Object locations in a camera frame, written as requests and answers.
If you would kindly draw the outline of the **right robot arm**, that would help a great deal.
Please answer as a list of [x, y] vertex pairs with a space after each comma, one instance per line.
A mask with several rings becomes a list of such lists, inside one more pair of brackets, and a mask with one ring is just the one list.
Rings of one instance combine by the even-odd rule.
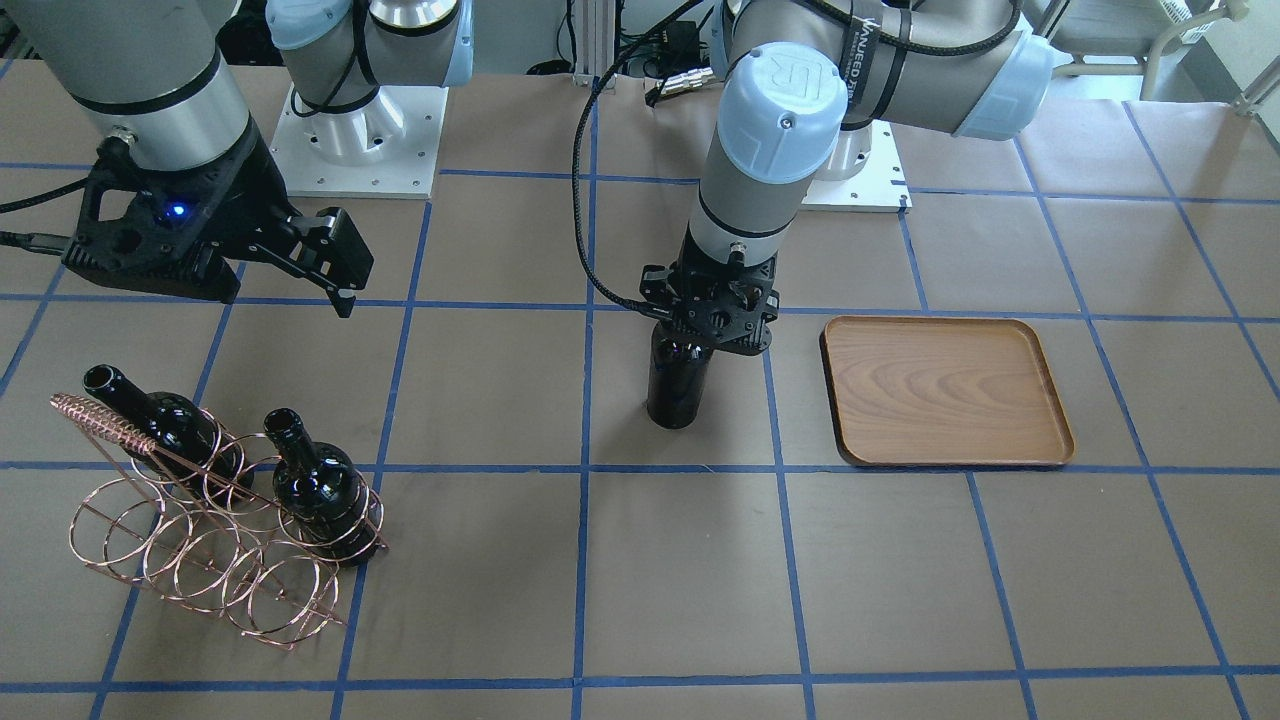
[[102, 133], [74, 183], [70, 236], [3, 234], [109, 288], [232, 304], [232, 260], [269, 263], [348, 316], [374, 258], [340, 208], [312, 196], [424, 197], [448, 90], [474, 73], [470, 1], [270, 1], [291, 74], [268, 142], [197, 1], [12, 1], [19, 29]]

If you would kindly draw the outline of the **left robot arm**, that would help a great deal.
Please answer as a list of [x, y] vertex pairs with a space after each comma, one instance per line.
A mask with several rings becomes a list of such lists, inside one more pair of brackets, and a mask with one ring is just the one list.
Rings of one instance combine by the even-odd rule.
[[883, 119], [1004, 141], [1042, 104], [1056, 63], [1016, 1], [718, 1], [716, 128], [678, 258], [648, 266], [664, 334], [731, 354], [771, 345], [780, 246], [841, 135]]

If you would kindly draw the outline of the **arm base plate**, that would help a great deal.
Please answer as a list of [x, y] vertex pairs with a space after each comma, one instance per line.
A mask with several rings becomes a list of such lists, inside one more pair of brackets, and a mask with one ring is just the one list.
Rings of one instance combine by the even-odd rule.
[[833, 152], [815, 173], [801, 209], [896, 213], [911, 205], [892, 126], [873, 120], [838, 133]]
[[296, 197], [417, 199], [433, 193], [448, 88], [381, 86], [346, 114], [298, 117], [288, 95], [271, 141]]

